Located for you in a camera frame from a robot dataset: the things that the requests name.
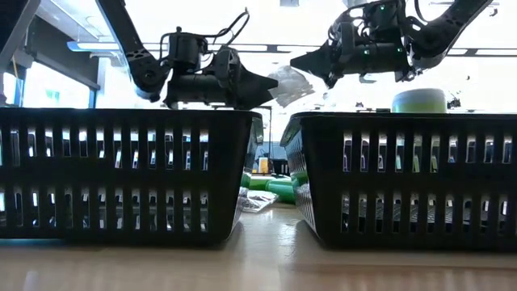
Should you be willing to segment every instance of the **green cylinder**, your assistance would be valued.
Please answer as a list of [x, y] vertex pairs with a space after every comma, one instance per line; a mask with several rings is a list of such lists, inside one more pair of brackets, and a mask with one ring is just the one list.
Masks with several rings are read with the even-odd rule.
[[275, 178], [271, 176], [260, 176], [260, 175], [252, 175], [250, 181], [250, 190], [259, 190], [266, 191], [267, 182], [273, 180]]
[[273, 192], [279, 196], [279, 202], [295, 203], [294, 191], [291, 178], [273, 179], [266, 184], [266, 191]]

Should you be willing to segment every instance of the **crumpled plastic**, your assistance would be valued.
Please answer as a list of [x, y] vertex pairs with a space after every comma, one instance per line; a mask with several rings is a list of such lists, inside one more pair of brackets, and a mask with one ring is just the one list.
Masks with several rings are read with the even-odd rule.
[[290, 65], [282, 65], [267, 76], [278, 81], [278, 87], [269, 91], [276, 99], [276, 102], [283, 108], [302, 97], [314, 93], [313, 85], [309, 83], [302, 73], [297, 72]]
[[242, 211], [257, 213], [278, 200], [278, 195], [268, 191], [249, 190], [242, 202]]

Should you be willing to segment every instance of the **black cable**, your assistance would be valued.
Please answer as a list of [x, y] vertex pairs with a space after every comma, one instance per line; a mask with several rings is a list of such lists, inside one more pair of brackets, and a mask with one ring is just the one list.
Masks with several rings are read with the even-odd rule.
[[[244, 24], [242, 25], [242, 27], [237, 31], [237, 33], [233, 34], [233, 27], [235, 26], [235, 24], [237, 24], [237, 22], [239, 22], [239, 20], [241, 20], [244, 16], [247, 16], [246, 18], [246, 21], [244, 22]], [[244, 12], [242, 12], [227, 28], [223, 28], [221, 29], [217, 34], [215, 35], [202, 35], [202, 37], [204, 38], [213, 38], [214, 39], [214, 43], [215, 43], [215, 39], [219, 38], [219, 37], [222, 37], [222, 36], [225, 36], [227, 35], [229, 32], [232, 32], [232, 38], [230, 39], [230, 41], [227, 43], [227, 44], [231, 44], [236, 38], [237, 36], [241, 33], [242, 29], [244, 29], [244, 27], [248, 24], [248, 21], [250, 20], [250, 13], [248, 12], [248, 9], [245, 8]], [[166, 37], [169, 37], [173, 34], [175, 34], [177, 32], [168, 32], [168, 33], [165, 33], [162, 35], [162, 37], [160, 37], [160, 53], [159, 53], [159, 58], [158, 58], [158, 61], [163, 61], [165, 60], [165, 58], [163, 57], [163, 41], [165, 40]]]
[[250, 21], [250, 14], [246, 13], [246, 20], [244, 20], [244, 23], [242, 24], [241, 28], [239, 28], [239, 30], [237, 30], [237, 32], [235, 32], [235, 34], [233, 34], [233, 31], [230, 29], [230, 31], [232, 32], [233, 35], [228, 40], [226, 45], [230, 45], [233, 43], [233, 41], [237, 38], [237, 36], [239, 36], [241, 34], [242, 30], [244, 29], [244, 27], [246, 27], [246, 25], [248, 24], [249, 21]]
[[218, 37], [221, 37], [221, 36], [225, 36], [226, 34], [228, 34], [228, 32], [230, 32], [233, 29], [235, 24], [237, 24], [237, 22], [239, 20], [241, 20], [241, 18], [244, 17], [244, 16], [248, 16], [248, 19], [250, 18], [250, 13], [248, 12], [247, 8], [245, 8], [244, 12], [242, 12], [239, 16], [237, 16], [237, 18], [227, 28], [221, 29], [219, 31], [219, 33], [217, 33], [215, 35], [203, 35], [203, 36], [206, 37], [206, 38], [218, 38]]
[[420, 1], [419, 0], [414, 0], [414, 9], [417, 11], [417, 16], [420, 18], [420, 20], [422, 20], [423, 22], [427, 22], [427, 23], [429, 22], [423, 17], [422, 11], [420, 10]]

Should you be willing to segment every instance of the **wooden table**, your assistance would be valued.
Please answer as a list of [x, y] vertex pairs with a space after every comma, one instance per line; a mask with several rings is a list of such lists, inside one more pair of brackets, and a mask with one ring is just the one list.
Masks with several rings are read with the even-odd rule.
[[0, 246], [1, 291], [517, 289], [517, 255], [323, 249], [293, 208], [245, 214], [220, 250]]

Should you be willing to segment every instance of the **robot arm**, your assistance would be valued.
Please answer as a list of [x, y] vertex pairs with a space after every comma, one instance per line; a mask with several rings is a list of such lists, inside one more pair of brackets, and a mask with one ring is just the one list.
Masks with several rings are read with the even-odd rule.
[[[345, 74], [394, 72], [396, 82], [411, 81], [437, 66], [462, 31], [491, 2], [455, 0], [427, 25], [413, 16], [406, 17], [405, 0], [353, 6], [329, 28], [327, 42], [314, 52], [292, 59], [291, 66], [322, 78], [329, 88]], [[352, 17], [351, 11], [358, 9], [362, 16]]]
[[144, 48], [124, 0], [97, 0], [97, 5], [128, 63], [137, 95], [150, 102], [158, 101], [169, 70]]
[[204, 36], [176, 32], [162, 36], [160, 44], [169, 38], [169, 55], [157, 60], [143, 46], [138, 37], [124, 0], [96, 0], [112, 35], [119, 44], [128, 63], [135, 91], [142, 99], [156, 102], [165, 85], [169, 73], [172, 77], [167, 85], [164, 103], [174, 108], [177, 102], [225, 103], [235, 109], [250, 110], [272, 98], [269, 89], [278, 82], [253, 74], [242, 65], [237, 50], [229, 44], [238, 36], [242, 27], [227, 45], [222, 45], [214, 53], [212, 62], [201, 69], [201, 57], [209, 54], [207, 38], [217, 38], [231, 32], [232, 27], [242, 17], [249, 18], [247, 11], [228, 27], [216, 35]]

